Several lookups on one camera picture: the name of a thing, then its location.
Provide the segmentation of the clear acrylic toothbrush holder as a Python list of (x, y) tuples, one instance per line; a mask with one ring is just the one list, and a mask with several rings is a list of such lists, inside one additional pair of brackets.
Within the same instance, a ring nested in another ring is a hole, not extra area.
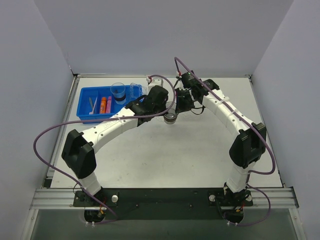
[(137, 99), (138, 97), (140, 97), (142, 95), (146, 95), (146, 94), (147, 94), (146, 87), (144, 87), (140, 84), (133, 83), (133, 82), (129, 85), (129, 97), (130, 97), (131, 101)]

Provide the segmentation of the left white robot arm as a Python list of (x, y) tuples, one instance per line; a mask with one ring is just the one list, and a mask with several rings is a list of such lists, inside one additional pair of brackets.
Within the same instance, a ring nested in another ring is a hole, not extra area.
[(124, 132), (152, 120), (155, 114), (164, 114), (169, 92), (163, 87), (163, 79), (150, 77), (148, 94), (129, 102), (108, 121), (82, 132), (72, 130), (67, 134), (61, 157), (73, 171), (80, 185), (86, 190), (84, 199), (92, 206), (101, 203), (102, 186), (95, 174), (96, 153), (108, 142)]

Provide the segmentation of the clear blue-tinted cup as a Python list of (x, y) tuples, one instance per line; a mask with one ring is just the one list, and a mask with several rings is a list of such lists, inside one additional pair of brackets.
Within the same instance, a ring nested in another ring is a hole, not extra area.
[(119, 105), (124, 105), (126, 102), (126, 86), (121, 82), (116, 82), (110, 87), (110, 91), (114, 100)]

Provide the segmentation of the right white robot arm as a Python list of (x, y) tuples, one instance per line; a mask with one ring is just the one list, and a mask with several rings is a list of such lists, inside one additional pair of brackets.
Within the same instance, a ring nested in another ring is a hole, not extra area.
[(256, 124), (245, 117), (213, 80), (207, 79), (203, 82), (212, 90), (212, 93), (190, 72), (182, 74), (179, 80), (181, 80), (184, 89), (191, 91), (192, 98), (210, 110), (234, 138), (229, 149), (233, 167), (225, 185), (232, 193), (241, 192), (247, 186), (249, 171), (254, 168), (256, 162), (266, 151), (264, 143), (255, 131), (258, 131), (266, 139), (266, 127), (263, 123)]

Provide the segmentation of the clear brown-banded cup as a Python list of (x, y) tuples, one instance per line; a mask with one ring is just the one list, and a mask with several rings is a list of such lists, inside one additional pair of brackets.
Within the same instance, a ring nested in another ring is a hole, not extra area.
[(166, 103), (165, 107), (168, 111), (163, 115), (164, 122), (168, 125), (172, 125), (176, 122), (178, 114), (176, 112), (176, 103), (169, 101)]

